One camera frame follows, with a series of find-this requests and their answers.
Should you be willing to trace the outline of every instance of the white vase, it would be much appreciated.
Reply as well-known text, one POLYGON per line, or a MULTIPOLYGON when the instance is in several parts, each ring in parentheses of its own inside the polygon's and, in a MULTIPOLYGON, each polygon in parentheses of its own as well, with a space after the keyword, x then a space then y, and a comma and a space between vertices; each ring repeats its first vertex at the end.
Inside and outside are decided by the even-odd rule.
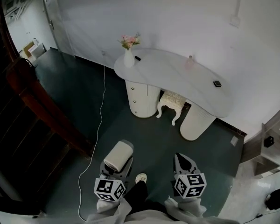
POLYGON ((132 67, 135 64, 135 58, 132 55, 131 49, 126 49, 125 56, 123 58, 123 63, 126 67, 132 67))

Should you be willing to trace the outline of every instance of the shoe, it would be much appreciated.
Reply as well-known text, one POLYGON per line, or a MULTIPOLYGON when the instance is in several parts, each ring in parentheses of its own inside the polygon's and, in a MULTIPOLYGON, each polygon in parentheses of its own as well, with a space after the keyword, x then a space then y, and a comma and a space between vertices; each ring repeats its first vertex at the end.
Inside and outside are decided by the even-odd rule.
POLYGON ((147 181, 147 175, 144 174, 144 173, 138 174, 137 177, 136 177, 135 182, 138 183, 139 181, 143 181, 143 182, 146 183, 146 181, 147 181))

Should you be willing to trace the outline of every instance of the white electrical cable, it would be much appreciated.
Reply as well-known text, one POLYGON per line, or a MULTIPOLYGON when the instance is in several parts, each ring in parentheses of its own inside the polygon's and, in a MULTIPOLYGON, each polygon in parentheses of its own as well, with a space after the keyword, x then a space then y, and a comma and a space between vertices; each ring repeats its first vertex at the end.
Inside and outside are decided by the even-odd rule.
POLYGON ((88 167, 80 174, 79 180, 78 180, 78 185, 79 185, 79 189, 80 189, 80 204, 79 204, 79 209, 78 209, 78 215, 79 215, 79 217, 81 218, 81 220, 83 220, 83 221, 85 221, 85 222, 86 222, 86 220, 83 219, 83 218, 81 217, 81 215, 80 215, 80 208, 81 208, 81 202, 82 202, 82 190, 81 190, 81 186, 80 186, 80 178, 81 178, 81 175, 82 175, 83 173, 85 173, 85 172, 87 171, 87 169, 88 169, 88 168, 90 167, 90 165, 91 165, 92 158, 93 158, 93 155, 94 155, 94 151, 95 151, 95 148, 96 148, 97 143, 98 143, 98 131, 99 131, 99 128, 100 128, 100 126, 101 126, 101 124, 102 124, 102 122, 103 122, 103 117, 102 117, 101 109, 102 109, 103 104, 104 104, 104 95, 105 95, 105 92, 106 92, 105 70, 106 70, 106 67, 104 66, 104 93, 103 93, 103 98, 102 98, 102 105, 101 105, 101 107, 100 107, 100 109, 99 109, 99 114, 100 114, 100 116, 101 116, 101 122, 99 123, 98 130, 97 130, 97 141, 95 142, 95 145, 94 145, 94 149, 93 149, 93 153, 92 153, 92 155, 91 155, 90 163, 89 163, 88 167))

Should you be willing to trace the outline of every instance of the white door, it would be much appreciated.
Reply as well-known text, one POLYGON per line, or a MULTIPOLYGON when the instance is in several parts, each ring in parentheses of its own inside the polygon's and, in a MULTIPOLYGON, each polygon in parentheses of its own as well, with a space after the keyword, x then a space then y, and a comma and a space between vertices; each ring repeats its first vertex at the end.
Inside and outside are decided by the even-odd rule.
POLYGON ((57 0, 43 0, 51 32, 58 50, 74 55, 68 39, 58 6, 57 0))

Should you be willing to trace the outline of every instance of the white cabinet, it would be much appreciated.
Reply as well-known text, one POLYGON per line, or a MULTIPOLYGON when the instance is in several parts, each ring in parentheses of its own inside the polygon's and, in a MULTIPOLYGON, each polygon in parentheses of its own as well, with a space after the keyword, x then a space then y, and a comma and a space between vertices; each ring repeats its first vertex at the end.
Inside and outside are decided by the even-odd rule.
POLYGON ((161 89, 147 84, 126 81, 126 91, 132 113, 148 118, 157 111, 161 89))

